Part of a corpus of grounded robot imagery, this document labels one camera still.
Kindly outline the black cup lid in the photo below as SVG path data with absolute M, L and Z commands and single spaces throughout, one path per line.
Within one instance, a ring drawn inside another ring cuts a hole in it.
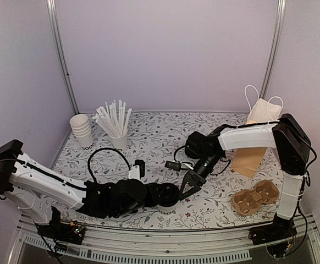
M 172 183 L 163 183 L 159 189 L 159 205 L 174 206 L 179 201 L 179 188 Z

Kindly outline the white paper coffee cup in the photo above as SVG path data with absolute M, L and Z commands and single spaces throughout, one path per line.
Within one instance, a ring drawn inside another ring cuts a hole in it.
M 175 213 L 175 210 L 176 210 L 176 205 L 173 205 L 173 206 L 161 206 L 161 205 L 157 205 L 157 208 L 159 210 L 159 212 L 161 214 L 164 214 L 164 215 L 171 215 L 171 214 L 174 214 Z

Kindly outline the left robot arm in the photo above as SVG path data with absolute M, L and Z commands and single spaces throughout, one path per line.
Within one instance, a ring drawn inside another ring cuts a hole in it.
M 44 207 L 39 194 L 97 218 L 118 218 L 142 207 L 172 209 L 179 201 L 176 185 L 141 181 L 142 160 L 128 167 L 126 179 L 100 184 L 96 179 L 82 181 L 58 174 L 23 153 L 22 146 L 21 141 L 12 140 L 0 147 L 0 195 L 15 202 L 55 239 L 65 235 L 65 225 L 54 218 L 59 216 L 56 210 Z

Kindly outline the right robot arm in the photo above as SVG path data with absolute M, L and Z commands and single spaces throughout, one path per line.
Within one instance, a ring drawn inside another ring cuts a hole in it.
M 282 194 L 276 212 L 278 220 L 268 228 L 268 235 L 281 239 L 289 232 L 305 185 L 310 185 L 308 167 L 312 164 L 310 154 L 315 153 L 310 139 L 291 114 L 283 114 L 276 121 L 246 125 L 223 124 L 210 134 L 190 134 L 185 154 L 197 162 L 185 174 L 179 199 L 183 200 L 201 190 L 207 176 L 227 151 L 250 148 L 270 148 L 277 152 L 283 172 Z

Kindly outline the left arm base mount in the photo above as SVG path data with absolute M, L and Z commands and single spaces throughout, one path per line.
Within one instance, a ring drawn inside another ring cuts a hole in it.
M 60 262 L 59 257 L 61 254 L 59 254 L 58 251 L 66 251 L 67 246 L 59 242 L 81 245 L 85 235 L 85 226 L 78 221 L 62 223 L 60 220 L 60 212 L 53 206 L 51 209 L 52 218 L 49 223 L 47 225 L 35 223 L 35 226 L 38 235 L 40 235 L 48 247 L 51 255 Z

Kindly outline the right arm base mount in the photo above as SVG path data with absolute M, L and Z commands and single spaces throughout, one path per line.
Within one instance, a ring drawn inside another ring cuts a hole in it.
M 274 216 L 273 223 L 249 230 L 249 239 L 254 245 L 265 244 L 284 239 L 283 242 L 267 246 L 268 253 L 276 258 L 284 257 L 289 252 L 297 234 L 292 219 L 286 220 Z

